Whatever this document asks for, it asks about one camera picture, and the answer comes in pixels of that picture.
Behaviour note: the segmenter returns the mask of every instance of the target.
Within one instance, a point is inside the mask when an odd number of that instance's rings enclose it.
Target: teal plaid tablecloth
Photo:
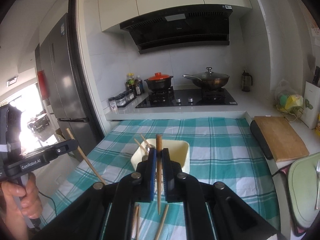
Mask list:
[[[273,180],[245,119],[126,120],[115,127],[88,158],[107,183],[117,182],[134,171],[130,162],[138,147],[134,136],[142,141],[140,134],[155,138],[157,133],[162,134],[163,139],[187,141],[190,144],[191,175],[210,184],[223,181],[279,229],[279,207]],[[98,178],[82,161],[52,196],[57,212],[64,210],[96,181]],[[54,217],[53,203],[49,200],[41,216],[43,225]],[[140,239],[154,238],[161,217],[162,214],[157,213],[156,201],[141,203]],[[186,239],[181,203],[170,204],[160,239]]]

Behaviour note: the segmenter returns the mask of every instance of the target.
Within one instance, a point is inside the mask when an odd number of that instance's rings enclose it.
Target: black range hood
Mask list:
[[[120,23],[130,32],[139,53],[197,45],[229,45],[232,8],[197,4],[146,13]]]

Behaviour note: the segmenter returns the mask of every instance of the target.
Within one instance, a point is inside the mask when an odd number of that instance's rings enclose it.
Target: plastic bag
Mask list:
[[[293,107],[302,107],[303,97],[290,87],[287,80],[281,80],[275,91],[275,100],[279,111],[288,113]]]

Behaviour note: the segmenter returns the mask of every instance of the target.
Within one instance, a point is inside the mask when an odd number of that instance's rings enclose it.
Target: wooden chopstick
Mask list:
[[[132,236],[132,234],[133,234],[134,224],[136,223],[137,214],[138,214],[138,209],[139,209],[139,205],[135,206],[134,212],[133,212],[133,218],[132,218],[132,231],[131,231],[131,236]]]
[[[137,215],[137,234],[136,234],[136,240],[139,240],[139,231],[140,231],[140,211],[141,211],[141,206],[138,205],[138,215]]]
[[[136,138],[134,138],[134,140],[135,140],[135,142],[139,145],[139,147],[140,147],[142,150],[144,150],[144,152],[145,152],[146,154],[148,154],[148,151],[138,142],[138,140],[137,140]]]
[[[158,214],[161,211],[161,151],[162,151],[162,136],[161,134],[156,135],[156,149],[157,149],[157,203],[158,203]]]
[[[73,134],[71,133],[70,129],[67,128],[67,133],[69,134],[71,139],[75,139]],[[89,167],[91,168],[91,170],[94,172],[94,174],[97,175],[97,177],[101,180],[101,182],[104,185],[107,185],[106,181],[103,179],[103,177],[101,177],[101,175],[96,171],[96,169],[92,166],[92,164],[90,163],[90,161],[88,160],[87,156],[85,156],[84,152],[82,151],[82,149],[80,148],[80,146],[78,146],[77,148],[78,152],[80,153],[80,155],[82,156],[82,158],[85,160],[85,162],[89,165]]]
[[[161,231],[162,231],[162,227],[163,227],[163,224],[164,224],[164,221],[165,221],[165,217],[167,216],[168,208],[169,208],[169,204],[165,205],[164,212],[163,212],[163,215],[162,215],[162,218],[161,218],[160,225],[158,227],[158,231],[156,233],[155,240],[158,240],[159,237],[160,237],[160,234],[161,234]]]
[[[148,146],[149,148],[152,148],[151,144],[147,142],[147,140],[143,137],[143,135],[140,134],[140,136],[141,136],[141,138],[144,140],[144,142],[147,144],[147,146]]]

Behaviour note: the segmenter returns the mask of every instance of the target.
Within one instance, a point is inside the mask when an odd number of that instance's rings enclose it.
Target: kitchen counter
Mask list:
[[[282,116],[280,112],[272,106],[266,106],[254,98],[252,93],[242,92],[236,89],[227,89],[231,96],[238,103],[237,106],[181,106],[181,107],[152,107],[152,108],[135,108],[143,101],[148,94],[145,93],[137,97],[127,107],[118,109],[117,112],[105,113],[107,120],[139,120],[139,119],[189,119],[199,117],[225,117],[225,118],[246,118],[248,123],[255,116]],[[303,122],[290,122],[290,125],[301,137],[305,143],[310,155],[320,152],[320,137],[315,133],[315,130],[310,130]],[[279,168],[282,168],[292,161],[278,162],[267,160],[271,174],[275,174]],[[276,174],[273,176],[273,181],[278,196],[281,232],[287,239],[296,240],[301,237],[293,235],[290,226],[290,213],[288,201],[285,193],[286,182]]]
[[[281,115],[272,106],[265,106],[253,97],[252,93],[237,89],[227,89],[238,103],[237,106],[174,106],[135,108],[148,94],[145,93],[131,104],[119,108],[117,112],[105,113],[107,120],[139,120],[139,119],[188,119],[199,117],[241,118],[247,112],[250,117],[256,115]]]

